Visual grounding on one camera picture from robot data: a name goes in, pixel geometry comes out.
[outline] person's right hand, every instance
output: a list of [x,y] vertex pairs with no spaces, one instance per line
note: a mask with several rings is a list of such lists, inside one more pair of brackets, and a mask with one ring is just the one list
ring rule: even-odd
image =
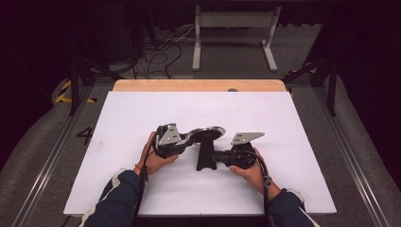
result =
[[[256,155],[259,156],[262,160],[263,157],[260,156],[259,151],[256,148],[253,148],[256,152]],[[230,171],[234,172],[236,175],[243,177],[245,181],[247,181],[250,185],[252,185],[258,192],[265,193],[265,185],[263,179],[262,169],[260,168],[259,161],[253,164],[253,166],[242,169],[238,166],[230,166]]]

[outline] floor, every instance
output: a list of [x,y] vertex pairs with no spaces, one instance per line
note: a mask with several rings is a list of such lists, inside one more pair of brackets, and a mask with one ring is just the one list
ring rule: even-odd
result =
[[[190,29],[180,28],[179,33]],[[320,26],[277,27],[271,45],[278,71],[272,73],[260,40],[261,29],[210,29],[202,31],[200,71],[193,72],[193,35],[167,45],[163,51],[147,49],[122,76],[128,79],[281,79],[303,64]],[[168,39],[160,31],[159,39]],[[113,70],[123,67],[114,63]],[[69,116],[69,103],[55,103],[21,139],[0,173],[0,226],[78,226],[79,218],[62,211],[77,176],[87,144],[80,132],[94,129],[113,81],[96,76],[94,87],[80,87],[82,105]],[[287,84],[305,127],[337,214],[312,215],[321,226],[401,226],[401,193],[383,166],[372,141],[349,101],[340,77],[336,116],[325,107],[326,84],[312,88],[310,75]],[[64,82],[54,92],[54,100]],[[86,102],[96,98],[95,103]],[[261,218],[140,218],[138,226],[263,226]]]

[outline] person's left hand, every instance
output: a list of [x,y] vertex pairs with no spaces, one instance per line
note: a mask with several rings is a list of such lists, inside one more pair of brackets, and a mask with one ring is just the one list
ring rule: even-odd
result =
[[173,163],[176,159],[178,159],[178,154],[170,156],[166,159],[159,157],[154,153],[153,146],[151,145],[151,139],[156,133],[153,131],[148,139],[148,142],[145,144],[144,149],[142,150],[142,155],[139,163],[135,166],[135,169],[133,170],[138,176],[140,174],[140,170],[144,164],[145,161],[145,156],[147,155],[148,148],[149,150],[149,157],[147,159],[147,168],[148,168],[148,175],[157,172],[159,169],[161,169],[163,166],[167,164]]

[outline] desk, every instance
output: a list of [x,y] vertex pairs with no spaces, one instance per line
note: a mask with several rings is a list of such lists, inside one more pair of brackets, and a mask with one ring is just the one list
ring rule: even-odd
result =
[[[268,85],[273,92],[266,92]],[[254,87],[259,92],[215,92],[233,87],[239,91],[251,91]],[[118,81],[103,106],[64,214],[86,212],[119,168],[133,168],[148,133],[170,122],[177,123],[179,132],[203,126],[223,127],[226,134],[215,141],[217,150],[230,148],[230,141],[238,131],[263,131],[266,135],[254,140],[253,145],[267,160],[278,185],[301,190],[308,212],[336,212],[283,83],[224,79]],[[187,148],[173,165],[150,176],[140,216],[263,214],[261,195],[223,164],[219,163],[217,170],[196,171],[198,152],[199,146]]]

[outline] silver bracket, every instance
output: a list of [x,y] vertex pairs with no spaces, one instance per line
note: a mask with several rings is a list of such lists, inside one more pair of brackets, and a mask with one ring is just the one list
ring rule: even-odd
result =
[[256,138],[264,136],[264,132],[238,132],[235,136],[231,145],[241,145],[250,142]]
[[181,136],[178,133],[177,126],[175,124],[168,125],[168,129],[165,134],[160,138],[160,140],[156,141],[158,146],[166,146],[170,144],[177,144],[181,141]]

